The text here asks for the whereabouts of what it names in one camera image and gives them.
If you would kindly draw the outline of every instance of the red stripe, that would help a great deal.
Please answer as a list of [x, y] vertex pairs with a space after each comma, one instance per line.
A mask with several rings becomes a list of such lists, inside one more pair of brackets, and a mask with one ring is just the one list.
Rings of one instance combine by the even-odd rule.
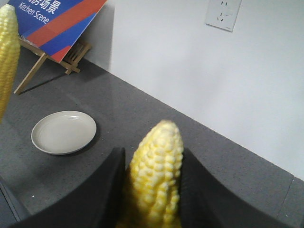
[[106, 0], [83, 0], [30, 34], [27, 39], [40, 47], [93, 13], [97, 13], [105, 2]]
[[71, 46], [66, 46], [65, 48], [53, 54], [52, 58], [59, 63], [70, 49]]

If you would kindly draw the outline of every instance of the ceramic plate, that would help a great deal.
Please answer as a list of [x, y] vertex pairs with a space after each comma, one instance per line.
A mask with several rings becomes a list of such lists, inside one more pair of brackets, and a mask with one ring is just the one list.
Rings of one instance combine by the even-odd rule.
[[96, 133], [92, 117], [77, 111], [62, 111], [44, 117], [32, 130], [34, 145], [46, 153], [61, 155], [85, 147]]

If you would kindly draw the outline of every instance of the electrical outlet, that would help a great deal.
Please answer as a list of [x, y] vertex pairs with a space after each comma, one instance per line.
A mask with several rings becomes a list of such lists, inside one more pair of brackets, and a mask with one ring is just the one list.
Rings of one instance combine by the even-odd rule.
[[232, 31], [242, 0], [210, 0], [206, 24]]

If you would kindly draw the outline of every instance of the yellow corn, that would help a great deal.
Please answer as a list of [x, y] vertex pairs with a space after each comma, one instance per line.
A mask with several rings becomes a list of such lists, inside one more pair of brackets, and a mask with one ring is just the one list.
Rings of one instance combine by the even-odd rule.
[[180, 228], [179, 177], [183, 142], [178, 127], [162, 120], [146, 135], [126, 171], [116, 228]]
[[0, 122], [9, 102], [20, 54], [18, 22], [15, 8], [0, 8]]

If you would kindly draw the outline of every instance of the gray table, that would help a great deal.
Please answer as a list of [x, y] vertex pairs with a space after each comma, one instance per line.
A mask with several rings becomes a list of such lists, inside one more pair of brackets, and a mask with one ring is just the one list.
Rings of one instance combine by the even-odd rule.
[[[15, 87], [37, 58], [21, 50]], [[61, 66], [46, 61], [30, 89], [11, 97], [0, 125], [0, 174], [30, 213], [75, 189], [113, 147], [124, 147], [129, 162], [150, 128], [170, 119], [179, 126], [185, 147], [231, 191], [261, 211], [303, 227], [303, 181], [94, 64], [82, 60], [79, 68], [79, 74], [68, 76]], [[30, 139], [33, 126], [63, 110], [92, 116], [95, 138], [71, 155], [39, 151]]]

